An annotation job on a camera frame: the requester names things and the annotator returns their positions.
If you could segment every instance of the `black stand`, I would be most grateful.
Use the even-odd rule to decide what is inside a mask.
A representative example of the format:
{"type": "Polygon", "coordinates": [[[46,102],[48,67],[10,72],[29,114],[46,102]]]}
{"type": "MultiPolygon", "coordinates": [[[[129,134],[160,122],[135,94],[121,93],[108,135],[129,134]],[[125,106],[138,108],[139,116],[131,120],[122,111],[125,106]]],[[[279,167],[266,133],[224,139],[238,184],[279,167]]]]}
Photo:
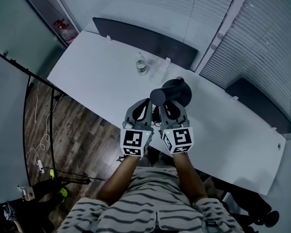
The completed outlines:
{"type": "Polygon", "coordinates": [[[65,185],[67,185],[69,183],[89,184],[91,182],[90,179],[76,180],[76,179],[68,179],[68,178],[57,177],[57,171],[56,171],[55,159],[54,159],[54,149],[53,149],[53,100],[54,99],[56,100],[56,97],[54,96],[54,90],[55,90],[54,87],[52,87],[52,94],[51,94],[51,100],[50,100],[50,115],[49,115],[49,142],[50,142],[50,152],[51,152],[51,155],[52,155],[52,164],[53,164],[53,170],[54,170],[54,181],[56,183],[58,183],[58,182],[66,182],[62,186],[65,186],[65,185]]]}
{"type": "Polygon", "coordinates": [[[183,79],[174,79],[167,81],[161,88],[153,90],[150,94],[150,99],[156,106],[175,100],[185,107],[192,99],[192,91],[183,79]]]}

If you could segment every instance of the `cable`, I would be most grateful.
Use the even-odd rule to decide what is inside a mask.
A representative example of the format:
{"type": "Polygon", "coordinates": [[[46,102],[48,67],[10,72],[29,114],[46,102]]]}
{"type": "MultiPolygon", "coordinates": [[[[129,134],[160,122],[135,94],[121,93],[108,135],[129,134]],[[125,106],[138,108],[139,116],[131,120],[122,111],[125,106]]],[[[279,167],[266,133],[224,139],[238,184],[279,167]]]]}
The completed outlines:
{"type": "Polygon", "coordinates": [[[41,172],[39,172],[38,182],[40,182],[40,178],[41,178],[41,172]]]}
{"type": "MultiPolygon", "coordinates": [[[[40,83],[38,84],[38,92],[37,92],[37,101],[36,101],[36,108],[35,108],[35,115],[34,115],[34,121],[36,122],[36,110],[37,110],[37,106],[38,106],[38,96],[39,96],[39,85],[40,85],[40,83]]],[[[56,109],[56,105],[57,105],[57,103],[59,102],[59,100],[60,99],[62,99],[62,97],[63,97],[63,94],[61,95],[61,97],[56,101],[56,103],[55,103],[55,106],[54,106],[54,109],[53,109],[53,112],[55,111],[55,109],[56,109]]],[[[38,156],[38,160],[40,160],[40,156],[39,156],[39,154],[38,154],[38,152],[37,152],[37,149],[40,147],[41,148],[41,150],[45,150],[45,145],[42,143],[42,141],[43,141],[43,139],[45,138],[45,140],[46,140],[46,142],[49,142],[49,134],[48,134],[48,118],[49,118],[49,115],[47,116],[47,119],[45,120],[45,125],[46,125],[46,132],[45,132],[45,135],[42,137],[42,139],[40,140],[40,143],[39,143],[39,145],[34,149],[34,148],[31,148],[29,151],[28,151],[28,153],[26,154],[26,158],[27,158],[27,156],[28,156],[28,154],[33,150],[34,151],[34,161],[35,161],[35,163],[38,165],[38,163],[37,163],[37,159],[36,159],[36,156],[38,156]]]]}
{"type": "Polygon", "coordinates": [[[163,125],[162,123],[161,123],[161,125],[160,125],[160,126],[157,126],[156,124],[157,124],[157,122],[155,122],[155,123],[154,123],[154,125],[155,125],[156,127],[158,127],[158,128],[159,128],[161,125],[163,125]]]}
{"type": "Polygon", "coordinates": [[[122,162],[127,156],[129,155],[119,156],[116,161],[122,162]]]}
{"type": "MultiPolygon", "coordinates": [[[[52,169],[48,166],[45,166],[43,169],[52,169]]],[[[71,172],[65,172],[65,171],[61,171],[61,170],[58,170],[56,169],[57,172],[60,172],[60,173],[66,173],[66,174],[74,174],[74,175],[78,175],[78,176],[81,176],[81,177],[84,177],[84,178],[89,178],[89,179],[92,179],[92,180],[100,180],[100,181],[107,181],[108,179],[103,179],[103,178],[92,178],[92,177],[89,177],[89,176],[86,176],[86,175],[82,175],[82,174],[78,174],[78,173],[71,173],[71,172]]]]}

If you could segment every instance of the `person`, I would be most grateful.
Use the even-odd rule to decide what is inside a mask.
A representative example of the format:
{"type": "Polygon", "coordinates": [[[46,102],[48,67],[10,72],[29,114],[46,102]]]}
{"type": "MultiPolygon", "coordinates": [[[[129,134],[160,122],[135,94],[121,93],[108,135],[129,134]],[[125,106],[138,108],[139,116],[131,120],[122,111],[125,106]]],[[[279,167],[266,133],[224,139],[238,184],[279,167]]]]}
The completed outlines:
{"type": "Polygon", "coordinates": [[[145,155],[127,156],[102,186],[95,200],[82,198],[58,233],[243,233],[203,183],[185,153],[165,155],[151,166],[145,155]]]}
{"type": "Polygon", "coordinates": [[[55,227],[48,220],[49,214],[67,197],[65,188],[58,188],[54,181],[54,171],[50,170],[50,179],[32,186],[35,198],[31,201],[16,200],[11,206],[16,212],[14,223],[20,233],[52,232],[55,227]],[[41,198],[53,192],[52,198],[39,202],[41,198]]]}

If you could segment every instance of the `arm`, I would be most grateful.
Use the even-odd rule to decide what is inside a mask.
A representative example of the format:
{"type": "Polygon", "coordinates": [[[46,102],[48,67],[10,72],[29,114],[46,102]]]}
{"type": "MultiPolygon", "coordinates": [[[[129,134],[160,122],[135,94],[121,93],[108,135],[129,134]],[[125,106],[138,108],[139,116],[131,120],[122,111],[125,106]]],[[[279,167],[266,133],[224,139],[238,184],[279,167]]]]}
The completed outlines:
{"type": "Polygon", "coordinates": [[[16,224],[16,227],[17,227],[18,232],[19,233],[23,233],[24,231],[23,231],[20,223],[18,221],[16,221],[16,220],[14,220],[14,223],[16,224]]]}
{"type": "Polygon", "coordinates": [[[126,192],[139,159],[140,157],[137,156],[126,157],[114,174],[100,189],[96,199],[108,205],[117,202],[124,192],[126,192]]]}
{"type": "Polygon", "coordinates": [[[191,203],[196,203],[200,199],[207,198],[205,187],[196,173],[187,154],[177,153],[173,155],[180,187],[191,203]]]}

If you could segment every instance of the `wooden floor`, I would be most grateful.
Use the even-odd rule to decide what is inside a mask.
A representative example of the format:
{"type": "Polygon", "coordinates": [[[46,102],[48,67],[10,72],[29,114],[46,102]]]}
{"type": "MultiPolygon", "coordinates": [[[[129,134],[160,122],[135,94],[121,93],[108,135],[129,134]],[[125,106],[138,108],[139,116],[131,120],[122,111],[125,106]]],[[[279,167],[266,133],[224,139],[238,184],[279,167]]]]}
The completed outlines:
{"type": "MultiPolygon", "coordinates": [[[[36,148],[46,134],[46,119],[50,111],[51,89],[44,85],[35,85],[27,99],[25,114],[25,148],[26,153],[36,148]]],[[[70,97],[63,97],[53,113],[53,146],[56,169],[87,175],[90,177],[108,178],[116,170],[122,155],[120,150],[120,129],[102,119],[95,113],[70,97]]],[[[42,140],[45,150],[37,149],[43,166],[52,167],[49,142],[42,140]]],[[[39,177],[35,164],[34,151],[27,156],[27,165],[31,184],[49,178],[49,170],[39,177]]],[[[75,175],[62,177],[80,178],[75,175]]],[[[82,197],[95,198],[103,182],[92,180],[89,185],[69,184],[66,186],[68,197],[50,215],[49,219],[56,228],[60,226],[72,206],[82,197]]]]}

